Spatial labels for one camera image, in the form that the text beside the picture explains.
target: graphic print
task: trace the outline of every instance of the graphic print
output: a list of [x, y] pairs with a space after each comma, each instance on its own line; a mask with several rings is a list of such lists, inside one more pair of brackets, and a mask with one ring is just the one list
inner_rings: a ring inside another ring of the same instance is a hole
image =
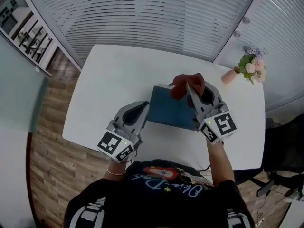
[[164, 167], [151, 166], [151, 167], [145, 167], [143, 171], [152, 174], [153, 176], [162, 177], [169, 180], [173, 180], [179, 175], [176, 172], [176, 170], [172, 167], [164, 168]]
[[169, 183], [167, 180], [153, 179], [153, 177], [148, 175], [135, 174], [132, 177], [131, 181], [143, 181], [146, 187], [154, 191], [163, 191], [167, 193], [181, 192], [184, 195], [188, 195], [190, 198], [195, 198], [202, 190], [209, 189], [207, 186], [200, 184]]
[[190, 179], [191, 184], [201, 184], [201, 185], [206, 185], [209, 187], [213, 187], [212, 183], [210, 181], [208, 181], [206, 178], [200, 176], [193, 176], [190, 173], [187, 172], [183, 172], [181, 174], [181, 179], [183, 181], [185, 181], [185, 179], [183, 177], [188, 177]]
[[229, 132], [232, 132], [233, 130], [236, 130], [236, 126], [230, 116], [229, 113], [226, 113], [226, 114], [223, 114], [221, 116], [218, 116], [218, 117], [215, 117], [214, 118], [217, 126], [218, 126], [218, 129], [220, 131], [220, 133], [222, 135], [225, 135]]
[[106, 132], [97, 146], [107, 153], [113, 154], [121, 140], [116, 135]]
[[204, 124], [201, 128], [201, 132], [206, 136], [207, 139], [212, 143], [217, 139], [217, 136], [215, 133], [207, 126], [207, 124]]

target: white table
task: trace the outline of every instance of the white table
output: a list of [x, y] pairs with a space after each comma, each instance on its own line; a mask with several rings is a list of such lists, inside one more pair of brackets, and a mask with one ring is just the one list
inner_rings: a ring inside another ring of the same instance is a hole
[[[235, 115], [238, 131], [225, 140], [233, 169], [261, 166], [265, 135], [262, 84], [238, 76], [230, 85], [221, 82], [229, 69], [200, 59], [153, 49], [95, 45], [85, 63], [67, 112], [63, 137], [96, 150], [104, 130], [117, 111], [132, 102], [147, 100], [153, 86], [167, 87], [179, 74], [200, 72], [213, 84]], [[196, 169], [209, 165], [205, 137], [196, 131], [147, 122], [138, 161], [165, 159]]]

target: bracelet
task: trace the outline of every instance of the bracelet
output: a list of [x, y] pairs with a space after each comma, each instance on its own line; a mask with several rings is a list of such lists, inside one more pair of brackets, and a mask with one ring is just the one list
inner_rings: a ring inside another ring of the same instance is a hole
[[125, 175], [125, 171], [124, 171], [123, 174], [115, 174], [115, 173], [112, 173], [112, 172], [109, 171], [109, 167], [106, 169], [106, 171], [107, 171], [108, 173], [114, 175], [114, 176], [123, 176], [123, 175]]

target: person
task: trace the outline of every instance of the person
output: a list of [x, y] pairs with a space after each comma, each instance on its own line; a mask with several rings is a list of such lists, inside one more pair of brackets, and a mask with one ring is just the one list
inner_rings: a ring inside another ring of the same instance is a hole
[[126, 161], [113, 161], [102, 179], [70, 201], [64, 227], [98, 227], [96, 216], [80, 217], [88, 207], [98, 206], [97, 212], [103, 210], [102, 228], [253, 228], [223, 143], [207, 147], [213, 184], [194, 168], [171, 161], [135, 161], [127, 170]]

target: pink flower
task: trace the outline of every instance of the pink flower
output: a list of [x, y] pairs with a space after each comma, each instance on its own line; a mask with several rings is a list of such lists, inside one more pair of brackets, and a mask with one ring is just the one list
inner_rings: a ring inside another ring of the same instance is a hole
[[253, 74], [255, 72], [255, 66], [252, 63], [247, 63], [245, 65], [245, 70], [250, 73]]
[[264, 68], [264, 61], [263, 59], [258, 59], [255, 57], [252, 59], [251, 63], [255, 66], [256, 71], [261, 71]]
[[253, 78], [259, 83], [264, 82], [266, 79], [265, 67], [262, 67], [262, 69], [259, 71], [259, 73], [254, 73]]

